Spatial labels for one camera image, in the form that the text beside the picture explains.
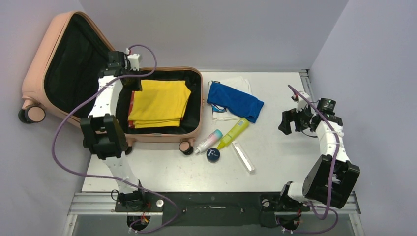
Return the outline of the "yellow-green tube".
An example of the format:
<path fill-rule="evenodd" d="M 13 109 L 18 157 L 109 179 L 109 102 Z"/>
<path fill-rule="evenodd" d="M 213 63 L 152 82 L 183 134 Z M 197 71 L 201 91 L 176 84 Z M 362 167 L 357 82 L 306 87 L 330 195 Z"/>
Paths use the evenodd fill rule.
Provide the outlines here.
<path fill-rule="evenodd" d="M 224 135 L 218 146 L 216 147 L 218 150 L 228 146 L 232 141 L 234 141 L 248 126 L 250 122 L 245 119 L 241 118 L 228 132 Z"/>

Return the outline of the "dark blue round tin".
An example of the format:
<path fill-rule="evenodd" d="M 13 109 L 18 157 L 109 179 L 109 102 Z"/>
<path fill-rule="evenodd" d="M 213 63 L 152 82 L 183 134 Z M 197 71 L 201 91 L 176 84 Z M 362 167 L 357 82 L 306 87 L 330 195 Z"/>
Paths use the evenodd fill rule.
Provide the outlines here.
<path fill-rule="evenodd" d="M 206 151 L 206 158 L 209 162 L 215 163 L 220 159 L 220 151 L 216 148 L 210 148 Z"/>

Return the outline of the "yellow cloth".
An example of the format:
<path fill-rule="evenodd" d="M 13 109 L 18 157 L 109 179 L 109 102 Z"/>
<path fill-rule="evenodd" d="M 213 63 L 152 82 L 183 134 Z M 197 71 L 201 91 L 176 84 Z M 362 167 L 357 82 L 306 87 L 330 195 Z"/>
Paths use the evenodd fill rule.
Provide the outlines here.
<path fill-rule="evenodd" d="M 191 95 L 185 81 L 142 80 L 133 91 L 128 112 L 130 128 L 179 127 Z"/>

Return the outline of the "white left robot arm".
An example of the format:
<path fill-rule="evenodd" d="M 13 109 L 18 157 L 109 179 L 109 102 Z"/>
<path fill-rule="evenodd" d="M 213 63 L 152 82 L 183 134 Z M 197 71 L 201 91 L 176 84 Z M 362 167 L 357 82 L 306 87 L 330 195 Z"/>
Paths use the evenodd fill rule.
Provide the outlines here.
<path fill-rule="evenodd" d="M 107 66 L 99 72 L 98 90 L 92 110 L 80 120 L 84 135 L 83 146 L 106 164 L 112 177 L 117 178 L 116 201 L 131 211 L 142 211 L 147 205 L 140 181 L 133 174 L 126 153 L 131 150 L 125 133 L 116 118 L 119 94 L 123 88 L 118 76 L 130 69 L 124 52 L 110 51 Z"/>

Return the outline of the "pink teal bottle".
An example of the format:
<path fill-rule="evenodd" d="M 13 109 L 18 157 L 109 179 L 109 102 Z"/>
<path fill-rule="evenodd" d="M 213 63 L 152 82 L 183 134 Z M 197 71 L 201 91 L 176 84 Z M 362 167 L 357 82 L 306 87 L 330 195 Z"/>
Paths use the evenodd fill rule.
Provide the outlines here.
<path fill-rule="evenodd" d="M 207 151 L 215 143 L 217 143 L 222 137 L 223 137 L 222 132 L 219 129 L 216 129 L 195 147 L 194 154 L 199 154 L 199 153 L 203 153 L 204 151 Z"/>

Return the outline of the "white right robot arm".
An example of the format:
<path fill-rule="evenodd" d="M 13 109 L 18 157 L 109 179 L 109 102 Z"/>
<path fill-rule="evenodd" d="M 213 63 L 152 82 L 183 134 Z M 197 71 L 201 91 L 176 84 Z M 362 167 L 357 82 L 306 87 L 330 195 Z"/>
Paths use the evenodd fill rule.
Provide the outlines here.
<path fill-rule="evenodd" d="M 287 182 L 278 204 L 283 210 L 291 210 L 311 201 L 341 209 L 346 204 L 360 174 L 360 168 L 350 161 L 343 144 L 343 121 L 335 115 L 336 102 L 322 98 L 317 104 L 320 114 L 305 100 L 294 95 L 297 107 L 283 111 L 278 129 L 291 134 L 291 123 L 296 132 L 309 129 L 319 140 L 320 157 L 303 183 Z"/>

